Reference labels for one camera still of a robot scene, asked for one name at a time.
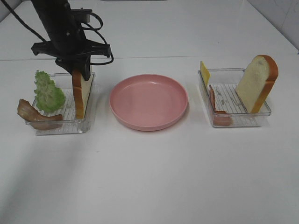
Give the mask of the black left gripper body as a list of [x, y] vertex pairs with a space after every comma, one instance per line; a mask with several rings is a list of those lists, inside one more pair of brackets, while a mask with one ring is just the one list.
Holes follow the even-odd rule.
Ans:
[[88, 40], [85, 31], [98, 31], [103, 26], [102, 19], [92, 12], [89, 23], [79, 23], [71, 13], [66, 0], [31, 1], [50, 40], [34, 43], [34, 55], [47, 54], [59, 58], [78, 60], [92, 55], [111, 56], [110, 45]]

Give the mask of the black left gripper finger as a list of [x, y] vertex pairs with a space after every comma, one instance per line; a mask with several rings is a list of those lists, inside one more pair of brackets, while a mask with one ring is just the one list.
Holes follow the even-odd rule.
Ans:
[[81, 72], [84, 79], [89, 79], [91, 75], [90, 57], [82, 57], [75, 62], [75, 69]]
[[61, 68], [65, 69], [70, 75], [72, 75], [75, 62], [76, 61], [74, 59], [69, 59], [69, 58], [59, 58], [59, 57], [57, 57], [55, 59], [56, 65], [58, 65]]

